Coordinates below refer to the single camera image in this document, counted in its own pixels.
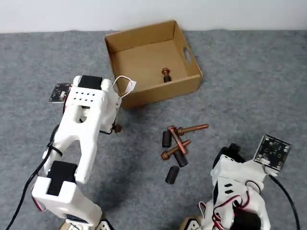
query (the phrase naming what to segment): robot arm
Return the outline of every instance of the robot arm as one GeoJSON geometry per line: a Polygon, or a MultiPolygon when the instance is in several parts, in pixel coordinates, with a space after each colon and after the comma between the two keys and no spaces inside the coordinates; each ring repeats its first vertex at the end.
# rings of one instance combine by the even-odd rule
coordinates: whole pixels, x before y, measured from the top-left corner
{"type": "Polygon", "coordinates": [[[110,80],[76,76],[51,143],[50,156],[44,164],[47,177],[39,176],[32,190],[33,198],[46,209],[82,230],[98,226],[102,210],[82,194],[77,183],[85,184],[89,180],[98,134],[111,133],[120,105],[121,97],[114,91],[110,80]],[[65,154],[76,140],[81,146],[78,165],[60,161],[61,154],[65,154]]]}
{"type": "Polygon", "coordinates": [[[262,138],[250,161],[238,154],[240,147],[236,144],[222,148],[211,170],[213,199],[199,203],[201,224],[194,219],[185,229],[269,230],[269,217],[260,196],[263,180],[266,175],[277,176],[290,148],[290,144],[268,135],[262,138]]]}

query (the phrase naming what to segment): white wall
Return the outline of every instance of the white wall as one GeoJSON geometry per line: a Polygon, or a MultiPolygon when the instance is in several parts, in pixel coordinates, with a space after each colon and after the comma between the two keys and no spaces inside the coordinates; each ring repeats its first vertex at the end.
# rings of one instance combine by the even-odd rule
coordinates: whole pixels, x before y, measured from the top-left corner
{"type": "Polygon", "coordinates": [[[307,29],[307,0],[0,0],[0,33],[122,30],[168,19],[185,30],[307,29]]]}

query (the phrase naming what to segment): cardboard box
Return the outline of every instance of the cardboard box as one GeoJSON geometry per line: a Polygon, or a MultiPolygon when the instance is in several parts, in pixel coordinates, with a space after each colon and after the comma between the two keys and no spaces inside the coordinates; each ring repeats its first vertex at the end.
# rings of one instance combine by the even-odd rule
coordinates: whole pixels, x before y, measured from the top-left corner
{"type": "MultiPolygon", "coordinates": [[[[137,81],[132,93],[123,98],[125,108],[162,101],[196,91],[202,72],[176,21],[134,28],[105,37],[115,77],[137,81]],[[164,83],[162,68],[170,70],[172,81],[164,83]]],[[[123,95],[127,81],[117,81],[123,95]]]]}

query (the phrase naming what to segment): black rubber cap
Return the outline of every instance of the black rubber cap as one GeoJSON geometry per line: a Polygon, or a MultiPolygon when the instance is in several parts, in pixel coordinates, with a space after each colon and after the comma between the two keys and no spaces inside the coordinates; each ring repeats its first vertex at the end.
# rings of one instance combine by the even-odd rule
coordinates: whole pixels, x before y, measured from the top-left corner
{"type": "Polygon", "coordinates": [[[162,147],[163,148],[169,148],[171,147],[172,144],[172,134],[171,132],[168,131],[164,131],[163,135],[162,135],[162,147]]]}
{"type": "Polygon", "coordinates": [[[167,177],[165,179],[165,182],[168,183],[168,184],[174,184],[178,173],[179,173],[179,167],[178,166],[170,167],[168,174],[167,174],[167,177]]]}
{"type": "Polygon", "coordinates": [[[172,79],[171,79],[170,76],[164,76],[163,81],[164,81],[164,83],[166,83],[166,82],[172,81],[172,79]]]}
{"type": "Polygon", "coordinates": [[[187,158],[183,155],[182,152],[180,152],[179,150],[177,150],[176,152],[174,152],[174,156],[177,160],[178,165],[182,168],[184,166],[186,166],[188,164],[188,160],[187,158]]]}

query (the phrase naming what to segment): box handle hole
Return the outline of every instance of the box handle hole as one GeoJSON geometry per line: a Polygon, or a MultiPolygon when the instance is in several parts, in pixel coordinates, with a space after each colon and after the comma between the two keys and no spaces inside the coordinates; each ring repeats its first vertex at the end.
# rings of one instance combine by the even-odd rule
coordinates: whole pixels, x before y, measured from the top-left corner
{"type": "Polygon", "coordinates": [[[187,60],[187,63],[191,63],[191,56],[190,56],[189,50],[186,47],[183,47],[183,53],[184,53],[184,57],[187,60]]]}

